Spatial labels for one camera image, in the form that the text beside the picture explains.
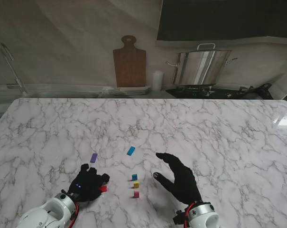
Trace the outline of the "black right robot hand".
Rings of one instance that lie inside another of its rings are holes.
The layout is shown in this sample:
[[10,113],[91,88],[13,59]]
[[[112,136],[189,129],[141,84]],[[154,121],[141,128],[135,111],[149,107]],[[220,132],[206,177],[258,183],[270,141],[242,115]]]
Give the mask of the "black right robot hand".
[[169,153],[156,153],[156,156],[167,163],[174,174],[174,182],[164,177],[159,172],[154,172],[153,177],[178,201],[191,205],[202,201],[193,172],[186,167],[179,158]]

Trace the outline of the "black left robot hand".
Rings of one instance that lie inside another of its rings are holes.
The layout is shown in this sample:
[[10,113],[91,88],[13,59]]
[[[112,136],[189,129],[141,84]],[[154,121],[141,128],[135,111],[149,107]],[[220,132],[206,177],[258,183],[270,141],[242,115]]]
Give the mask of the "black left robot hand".
[[80,171],[70,184],[67,194],[76,202],[94,201],[102,194],[100,187],[108,183],[109,180],[108,174],[99,175],[94,167],[89,167],[89,164],[86,163],[81,165]]

